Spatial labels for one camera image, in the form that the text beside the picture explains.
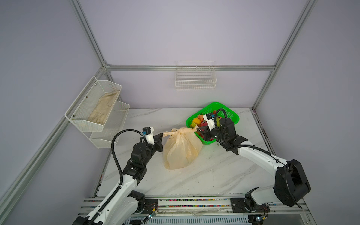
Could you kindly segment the cream banana print plastic bag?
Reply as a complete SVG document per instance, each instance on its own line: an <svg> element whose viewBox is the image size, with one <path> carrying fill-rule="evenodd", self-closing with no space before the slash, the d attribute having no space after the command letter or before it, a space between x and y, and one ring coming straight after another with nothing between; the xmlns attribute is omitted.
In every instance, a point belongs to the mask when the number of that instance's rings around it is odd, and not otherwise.
<svg viewBox="0 0 360 225"><path fill-rule="evenodd" d="M164 132L163 136L168 137L163 147L163 162L167 170L189 166L203 148L195 128L173 128L170 132Z"/></svg>

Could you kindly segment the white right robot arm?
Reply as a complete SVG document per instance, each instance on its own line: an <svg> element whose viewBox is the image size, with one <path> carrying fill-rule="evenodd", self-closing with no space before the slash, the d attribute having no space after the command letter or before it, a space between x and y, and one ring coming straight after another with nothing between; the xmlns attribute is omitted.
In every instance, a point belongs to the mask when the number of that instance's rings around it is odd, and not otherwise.
<svg viewBox="0 0 360 225"><path fill-rule="evenodd" d="M248 139L237 135L235 123L227 116L223 108L215 113L203 116L205 126L197 128L205 141L215 140L226 151L245 157L268 172L274 184L267 187L255 187L246 193L244 209L255 212L267 203L281 202L293 207L311 191L301 163L295 159L286 160L270 152L251 145Z"/></svg>

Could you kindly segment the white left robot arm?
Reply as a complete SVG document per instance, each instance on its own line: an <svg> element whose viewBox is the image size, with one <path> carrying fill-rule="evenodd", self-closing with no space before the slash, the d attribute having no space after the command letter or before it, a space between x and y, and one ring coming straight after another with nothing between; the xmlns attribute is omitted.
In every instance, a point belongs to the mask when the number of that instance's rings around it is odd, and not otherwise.
<svg viewBox="0 0 360 225"><path fill-rule="evenodd" d="M132 149L131 158L122 169L115 154L115 141L123 133L135 132L140 140ZM117 166L120 179L104 200L86 217L78 216L74 225L122 225L133 213L144 210L145 197L135 188L144 178L151 158L156 152L163 151L163 134L154 135L153 127L144 127L142 131L125 129L117 133L111 142L111 153Z"/></svg>

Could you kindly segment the yellow fake orange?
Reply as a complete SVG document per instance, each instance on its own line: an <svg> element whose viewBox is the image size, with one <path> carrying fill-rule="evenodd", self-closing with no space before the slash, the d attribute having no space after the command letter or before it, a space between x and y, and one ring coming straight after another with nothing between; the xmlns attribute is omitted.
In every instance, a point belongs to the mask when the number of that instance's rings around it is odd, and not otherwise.
<svg viewBox="0 0 360 225"><path fill-rule="evenodd" d="M201 125L201 120L199 118L194 118L193 121L192 121L192 125L193 126L200 126Z"/></svg>

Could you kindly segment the green plastic fruit basket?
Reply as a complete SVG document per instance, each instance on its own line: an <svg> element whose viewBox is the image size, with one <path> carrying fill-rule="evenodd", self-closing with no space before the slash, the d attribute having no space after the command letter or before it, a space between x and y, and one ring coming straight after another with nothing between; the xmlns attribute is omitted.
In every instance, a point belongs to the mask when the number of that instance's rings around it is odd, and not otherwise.
<svg viewBox="0 0 360 225"><path fill-rule="evenodd" d="M234 122L234 124L236 125L240 118L239 115L237 113L235 113L232 109L228 108L227 106L225 106L222 103L219 102L212 102L210 104L208 104L207 106L205 106L204 108L198 110L197 112L195 112L193 115L191 115L190 117L187 118L186 120L186 127L191 128L191 124L193 122L193 119L197 118L199 115L206 115L208 113L213 113L214 111L217 111L218 109L224 109L226 111L227 114L227 118L231 119L232 122ZM224 117L224 113L223 112L219 112L218 117ZM205 141L203 140L202 136L200 136L198 133L195 133L196 136L201 140L201 142L204 145L210 145L212 143L215 143L216 140L212 139L210 141Z"/></svg>

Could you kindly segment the lower white mesh shelf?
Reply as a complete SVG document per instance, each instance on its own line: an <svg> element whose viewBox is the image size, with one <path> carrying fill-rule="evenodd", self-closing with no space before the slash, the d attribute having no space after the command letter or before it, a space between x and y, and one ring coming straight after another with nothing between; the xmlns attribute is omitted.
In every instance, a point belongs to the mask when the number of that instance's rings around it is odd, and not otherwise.
<svg viewBox="0 0 360 225"><path fill-rule="evenodd" d="M129 112L130 105L121 101L116 101L110 115L105 123L104 129L100 133L92 133L90 141L98 149L111 148L113 137L122 131Z"/></svg>

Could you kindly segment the white mesh wall shelf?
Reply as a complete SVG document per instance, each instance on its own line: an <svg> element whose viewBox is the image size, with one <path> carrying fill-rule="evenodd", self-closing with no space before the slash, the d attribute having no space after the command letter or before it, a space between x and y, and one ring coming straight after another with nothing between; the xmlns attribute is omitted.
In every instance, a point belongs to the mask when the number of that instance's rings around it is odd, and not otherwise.
<svg viewBox="0 0 360 225"><path fill-rule="evenodd" d="M65 112L65 118L83 133L102 132L110 112L113 110L114 103L111 103L110 109L106 109L105 120L103 122L96 123L90 119L90 116L93 115L94 110L97 108L100 98L106 94L114 94L114 98L117 99L121 90L122 86L120 84L108 80L98 80L93 76Z"/></svg>

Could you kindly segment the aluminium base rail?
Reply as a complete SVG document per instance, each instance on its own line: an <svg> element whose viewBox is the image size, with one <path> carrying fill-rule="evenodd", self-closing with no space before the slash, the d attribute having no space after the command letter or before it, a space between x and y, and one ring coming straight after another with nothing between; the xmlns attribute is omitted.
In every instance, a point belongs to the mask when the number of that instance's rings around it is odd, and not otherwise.
<svg viewBox="0 0 360 225"><path fill-rule="evenodd" d="M242 197L180 197L140 198L127 197L120 203L114 215L125 214L120 224L128 225L134 219L147 218L147 225L194 224L194 225L266 225L316 224L304 200L289 207L280 202L270 202L255 211L247 211Z"/></svg>

